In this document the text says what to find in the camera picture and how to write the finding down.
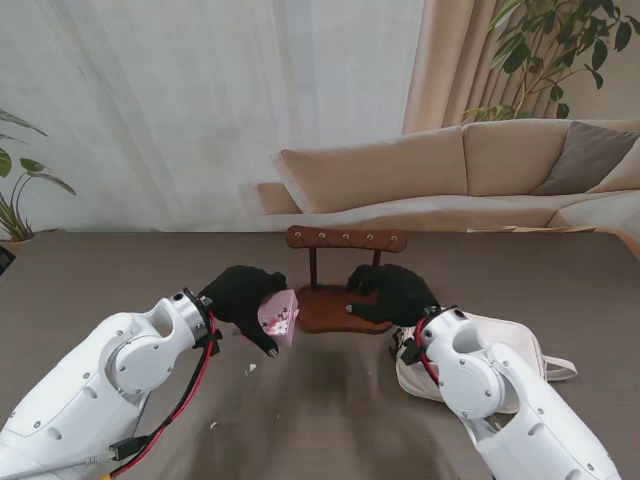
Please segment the wooden base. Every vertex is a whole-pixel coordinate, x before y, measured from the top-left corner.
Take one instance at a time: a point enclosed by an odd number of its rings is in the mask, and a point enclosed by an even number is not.
[[[391,322],[376,325],[350,315],[345,307],[349,303],[373,303],[375,295],[362,298],[358,293],[347,293],[343,286],[319,285],[313,289],[306,285],[296,292],[300,313],[296,325],[307,333],[353,332],[379,334],[392,327]]]

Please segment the red cable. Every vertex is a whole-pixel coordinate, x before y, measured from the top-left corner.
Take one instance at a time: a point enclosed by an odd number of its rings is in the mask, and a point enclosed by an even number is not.
[[[216,318],[213,316],[213,313],[211,313],[211,312],[209,312],[209,318],[211,319],[211,323],[213,325],[213,329],[211,331],[211,334],[213,334],[213,333],[215,333],[215,331],[218,328],[217,325],[216,325]],[[193,385],[193,390],[191,390],[191,393],[189,394],[189,396],[185,400],[185,402],[182,405],[182,407],[180,407],[180,409],[171,417],[171,421],[174,421],[176,418],[178,418],[180,416],[180,414],[184,411],[184,409],[187,407],[187,405],[189,405],[189,402],[191,402],[191,399],[193,398],[193,396],[195,395],[196,391],[200,387],[200,382],[202,382],[202,379],[204,377],[204,373],[207,371],[207,367],[209,366],[209,360],[211,359],[211,350],[213,350],[213,343],[214,342],[209,342],[209,345],[207,346],[207,356],[204,359],[204,364],[202,365],[202,370],[200,370],[200,375],[198,375],[196,383]],[[158,433],[153,437],[153,439],[151,440],[151,443],[149,443],[149,445],[147,445],[144,448],[144,450],[142,450],[142,452],[140,453],[140,456],[138,456],[138,458],[136,458],[130,464],[125,465],[117,473],[117,475],[122,475],[124,472],[126,472],[126,471],[132,469],[133,467],[135,467],[140,462],[140,460],[142,460],[151,451],[153,446],[158,442],[158,440],[160,439],[160,435],[162,435],[162,432],[164,432],[165,428],[167,428],[167,427],[161,428],[158,431]]]
[[[418,322],[418,326],[416,327],[415,340],[416,340],[416,344],[418,345],[418,348],[420,348],[420,349],[422,349],[422,335],[421,335],[421,333],[422,333],[422,330],[424,329],[424,326],[425,326],[426,323],[427,323],[427,317],[424,317],[422,320],[420,320]],[[436,371],[431,366],[431,362],[429,361],[429,358],[427,357],[427,354],[426,354],[425,351],[421,351],[420,352],[420,361],[422,362],[422,365],[424,366],[425,370],[427,371],[427,373],[431,377],[431,380],[433,380],[433,382],[436,385],[438,385],[438,381],[440,380],[440,377],[438,376]]]

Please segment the gray pillow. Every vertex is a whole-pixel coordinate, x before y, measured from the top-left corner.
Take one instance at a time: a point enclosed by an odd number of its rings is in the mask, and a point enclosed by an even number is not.
[[[621,132],[571,122],[562,154],[531,195],[584,193],[598,185],[631,150],[640,132]]]

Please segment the white curtain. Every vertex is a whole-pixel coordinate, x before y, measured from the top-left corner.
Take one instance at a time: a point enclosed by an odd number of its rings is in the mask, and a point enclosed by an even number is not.
[[[25,190],[36,228],[249,218],[269,155],[399,135],[423,0],[5,2],[0,122],[16,160],[78,193]],[[19,173],[0,178],[6,191]]]

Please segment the beige sofa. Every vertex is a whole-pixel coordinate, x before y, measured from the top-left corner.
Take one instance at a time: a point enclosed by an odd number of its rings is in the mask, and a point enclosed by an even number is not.
[[[640,120],[586,123],[640,130]],[[568,125],[487,122],[377,144],[283,150],[274,157],[283,183],[261,184],[258,193],[272,226],[465,231],[589,225],[640,240],[640,177],[632,182],[635,190],[530,195],[559,158]]]

